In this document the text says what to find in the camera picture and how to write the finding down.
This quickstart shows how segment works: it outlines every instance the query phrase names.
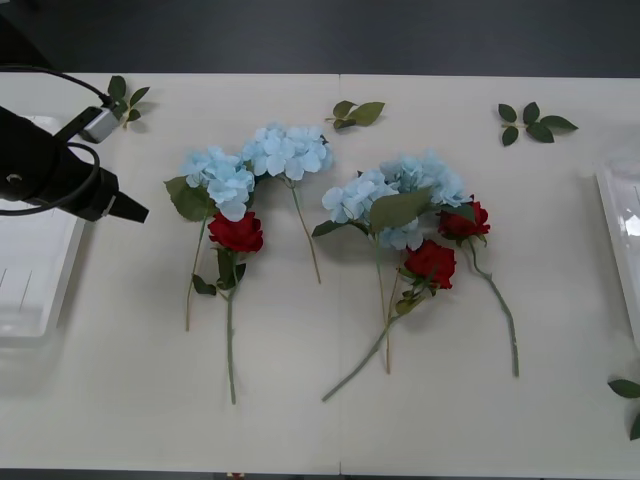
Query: blue hydrangea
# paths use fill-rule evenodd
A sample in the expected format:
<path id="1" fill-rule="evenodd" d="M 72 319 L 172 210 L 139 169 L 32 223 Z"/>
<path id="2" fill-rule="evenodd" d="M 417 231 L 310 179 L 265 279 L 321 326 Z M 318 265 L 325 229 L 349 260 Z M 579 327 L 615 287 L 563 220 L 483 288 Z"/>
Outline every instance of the blue hydrangea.
<path id="1" fill-rule="evenodd" d="M 350 181 L 344 188 L 330 189 L 322 197 L 322 205 L 330 211 L 329 216 L 336 223 L 354 220 L 368 225 L 373 202 L 380 197 L 397 193 L 397 190 L 385 183 L 380 170 L 372 169 Z"/>
<path id="2" fill-rule="evenodd" d="M 242 150 L 242 159 L 251 161 L 256 176 L 283 173 L 290 180 L 302 180 L 304 172 L 327 170 L 333 163 L 331 146 L 320 127 L 291 127 L 271 124 L 256 131 Z"/>
<path id="3" fill-rule="evenodd" d="M 464 194 L 462 178 L 442 162 L 433 150 L 427 150 L 424 157 L 402 155 L 395 162 L 380 165 L 389 185 L 400 193 L 421 188 L 431 188 L 431 201 L 437 205 L 448 204 L 459 207 L 471 201 Z"/>
<path id="4" fill-rule="evenodd" d="M 220 213 L 232 222 L 244 218 L 245 203 L 253 192 L 253 173 L 237 155 L 227 155 L 219 147 L 209 147 L 206 153 L 194 152 L 180 169 L 187 176 L 187 184 L 203 186 L 220 209 Z"/>
<path id="5" fill-rule="evenodd" d="M 378 238 L 381 247 L 393 247 L 396 250 L 404 250 L 405 248 L 417 250 L 423 241 L 417 218 L 403 227 L 385 228 L 380 232 Z"/>

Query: hydrangea leaf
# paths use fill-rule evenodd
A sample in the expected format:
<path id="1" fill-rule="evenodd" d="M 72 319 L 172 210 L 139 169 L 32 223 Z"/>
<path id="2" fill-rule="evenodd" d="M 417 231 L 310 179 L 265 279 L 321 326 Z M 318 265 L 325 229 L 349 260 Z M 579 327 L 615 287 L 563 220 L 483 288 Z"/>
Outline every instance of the hydrangea leaf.
<path id="1" fill-rule="evenodd" d="M 371 205 L 371 230 L 377 233 L 387 227 L 402 227 L 417 218 L 430 204 L 428 188 L 381 197 Z"/>
<path id="2" fill-rule="evenodd" d="M 217 213 L 207 190 L 204 187 L 191 188 L 187 177 L 172 178 L 164 184 L 178 213 L 190 222 L 201 222 Z"/>
<path id="3" fill-rule="evenodd" d="M 215 297 L 216 293 L 218 293 L 215 285 L 205 282 L 200 276 L 195 274 L 193 275 L 193 288 L 196 293 L 200 295 L 211 295 Z"/>
<path id="4" fill-rule="evenodd" d="M 349 114 L 349 111 L 356 104 L 350 102 L 349 100 L 343 100 L 338 102 L 335 107 L 333 107 L 333 116 L 336 118 L 344 118 Z"/>
<path id="5" fill-rule="evenodd" d="M 384 102 L 367 102 L 360 105 L 349 114 L 347 119 L 353 119 L 357 125 L 368 127 L 375 122 L 384 108 Z"/>
<path id="6" fill-rule="evenodd" d="M 357 222 L 336 223 L 336 222 L 332 222 L 331 220 L 327 220 L 326 222 L 321 223 L 316 228 L 314 228 L 313 229 L 313 233 L 311 234 L 311 236 L 312 237 L 321 237 L 323 235 L 326 235 L 327 233 L 331 233 L 334 230 L 337 230 L 340 227 L 344 227 L 345 225 L 353 225 L 358 230 L 360 230 L 362 233 L 364 233 L 366 236 L 369 236 L 369 232 L 367 230 L 367 227 L 365 227 L 361 223 L 357 223 Z"/>

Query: rose bloom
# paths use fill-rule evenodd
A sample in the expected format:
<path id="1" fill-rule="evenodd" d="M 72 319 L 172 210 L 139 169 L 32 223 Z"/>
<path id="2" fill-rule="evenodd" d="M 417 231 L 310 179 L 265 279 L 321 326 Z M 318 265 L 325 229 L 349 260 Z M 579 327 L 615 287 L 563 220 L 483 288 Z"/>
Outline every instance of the rose bloom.
<path id="1" fill-rule="evenodd" d="M 475 224 L 460 215 L 440 212 L 438 232 L 454 238 L 467 238 L 473 235 L 489 233 L 491 225 L 486 225 L 487 219 L 489 218 L 487 211 L 482 208 L 480 202 L 471 202 L 471 207 L 475 213 Z"/>
<path id="2" fill-rule="evenodd" d="M 247 212 L 239 222 L 217 213 L 209 224 L 209 238 L 234 252 L 257 252 L 263 244 L 261 227 L 254 212 Z"/>
<path id="3" fill-rule="evenodd" d="M 451 276 L 456 271 L 455 253 L 433 240 L 425 241 L 415 252 L 409 250 L 409 259 L 404 266 L 421 277 L 426 278 L 433 274 L 431 284 L 436 287 L 449 289 L 453 286 Z"/>

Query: white table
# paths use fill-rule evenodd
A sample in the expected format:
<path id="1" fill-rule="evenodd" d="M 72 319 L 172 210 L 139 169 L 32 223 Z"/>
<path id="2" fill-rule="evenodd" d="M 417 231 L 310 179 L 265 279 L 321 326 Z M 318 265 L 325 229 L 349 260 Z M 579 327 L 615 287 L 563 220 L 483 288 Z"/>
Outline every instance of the white table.
<path id="1" fill-rule="evenodd" d="M 109 76 L 82 78 L 106 88 Z M 136 128 L 147 132 L 116 132 L 100 153 L 151 213 L 144 225 L 100 221 L 83 239 L 51 342 L 0 351 L 0 467 L 640 476 L 625 424 L 633 403 L 607 387 L 640 369 L 593 178 L 594 164 L 636 133 L 640 81 L 127 78 L 152 87 L 156 105 Z M 223 302 L 195 296 L 184 332 L 198 226 L 181 220 L 162 180 L 190 148 L 235 150 L 271 120 L 321 123 L 345 98 L 388 105 L 368 129 L 328 130 L 338 163 L 305 181 L 308 223 L 327 218 L 322 193 L 356 169 L 436 148 L 489 210 L 481 262 L 514 312 L 520 379 L 499 306 L 458 255 L 454 289 L 394 330 L 392 375 L 378 358 L 322 404 L 379 333 L 375 266 L 358 232 L 336 232 L 317 242 L 318 286 L 289 193 L 275 183 L 258 197 L 267 244 L 237 301 L 238 406 Z M 503 148 L 496 104 L 533 100 L 580 130 L 555 145 L 524 136 Z M 0 104 L 18 113 L 69 117 L 92 103 L 57 79 L 0 75 Z M 213 276 L 202 251 L 201 272 Z"/>

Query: loose leaf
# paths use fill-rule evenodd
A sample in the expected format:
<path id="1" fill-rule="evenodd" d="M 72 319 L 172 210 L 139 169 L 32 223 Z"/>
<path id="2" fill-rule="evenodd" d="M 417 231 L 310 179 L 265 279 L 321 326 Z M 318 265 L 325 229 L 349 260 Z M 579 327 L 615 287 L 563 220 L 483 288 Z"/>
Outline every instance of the loose leaf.
<path id="1" fill-rule="evenodd" d="M 351 107 L 355 105 L 355 103 L 350 102 L 349 100 L 338 102 L 336 106 L 333 107 L 333 116 L 336 118 L 344 118 L 349 114 L 349 110 L 351 110 Z"/>
<path id="2" fill-rule="evenodd" d="M 204 187 L 191 188 L 186 177 L 172 178 L 164 184 L 176 210 L 187 220 L 201 222 L 217 212 L 207 190 Z"/>
<path id="3" fill-rule="evenodd" d="M 524 112 L 522 114 L 524 123 L 531 125 L 538 119 L 538 117 L 540 117 L 540 109 L 536 102 L 531 102 L 529 105 L 524 107 Z"/>
<path id="4" fill-rule="evenodd" d="M 362 233 L 364 233 L 366 236 L 369 236 L 369 231 L 367 230 L 367 227 L 365 227 L 361 223 L 356 223 L 356 222 L 336 223 L 336 222 L 332 222 L 331 220 L 327 220 L 326 222 L 321 223 L 316 228 L 314 228 L 311 236 L 321 237 L 323 235 L 326 235 L 327 233 L 331 233 L 334 230 L 337 230 L 340 227 L 344 227 L 345 225 L 352 225 L 356 227 L 358 230 L 360 230 Z"/>
<path id="5" fill-rule="evenodd" d="M 198 275 L 193 275 L 193 288 L 196 290 L 196 293 L 200 295 L 211 295 L 216 296 L 217 290 L 214 285 L 205 282 Z"/>
<path id="6" fill-rule="evenodd" d="M 516 127 L 505 128 L 504 132 L 502 133 L 502 145 L 504 145 L 505 147 L 511 145 L 518 139 L 519 133 L 520 132 Z"/>
<path id="7" fill-rule="evenodd" d="M 127 117 L 127 122 L 135 122 L 141 116 L 142 115 L 140 114 L 140 112 L 134 108 L 129 112 L 129 116 Z"/>
<path id="8" fill-rule="evenodd" d="M 540 123 L 548 128 L 560 128 L 562 130 L 577 130 L 578 127 L 569 120 L 558 115 L 548 115 L 540 119 Z"/>
<path id="9" fill-rule="evenodd" d="M 503 120 L 510 123 L 515 122 L 518 118 L 518 114 L 513 109 L 513 107 L 504 103 L 501 103 L 500 105 L 498 105 L 498 113 L 500 114 Z"/>
<path id="10" fill-rule="evenodd" d="M 402 227 L 426 211 L 430 204 L 428 188 L 381 197 L 371 205 L 371 231 L 376 233 L 386 227 Z"/>
<path id="11" fill-rule="evenodd" d="M 424 299 L 425 297 L 423 296 L 404 298 L 396 303 L 396 312 L 398 312 L 398 315 L 406 315 L 420 305 Z"/>
<path id="12" fill-rule="evenodd" d="M 440 210 L 443 212 L 450 213 L 452 215 L 459 215 L 463 217 L 465 220 L 469 220 L 476 223 L 476 212 L 473 210 L 473 207 L 468 203 L 463 203 L 459 207 L 452 207 L 451 205 L 439 205 Z"/>
<path id="13" fill-rule="evenodd" d="M 129 105 L 133 107 L 136 103 L 142 100 L 142 97 L 144 97 L 147 94 L 150 88 L 151 87 L 143 87 L 136 90 L 135 93 L 131 95 L 131 100 L 129 100 Z"/>
<path id="14" fill-rule="evenodd" d="M 629 433 L 629 440 L 636 440 L 640 438 L 640 414 L 636 416 L 631 426 L 631 432 Z"/>
<path id="15" fill-rule="evenodd" d="M 352 127 L 355 124 L 356 121 L 353 118 L 347 120 L 338 118 L 333 122 L 333 128 L 335 128 L 336 130 L 342 130 L 343 128 Z"/>
<path id="16" fill-rule="evenodd" d="M 107 90 L 111 98 L 114 100 L 120 100 L 124 98 L 127 93 L 127 82 L 120 75 L 114 75 L 109 82 L 109 88 Z"/>
<path id="17" fill-rule="evenodd" d="M 553 143 L 553 133 L 544 125 L 536 122 L 527 127 L 527 133 L 542 143 Z"/>
<path id="18" fill-rule="evenodd" d="M 609 382 L 609 387 L 615 393 L 624 398 L 640 398 L 640 385 L 629 380 L 613 380 Z"/>
<path id="19" fill-rule="evenodd" d="M 383 108 L 383 102 L 363 103 L 349 114 L 347 120 L 353 119 L 356 121 L 357 125 L 368 127 L 378 119 L 378 117 L 382 113 Z"/>

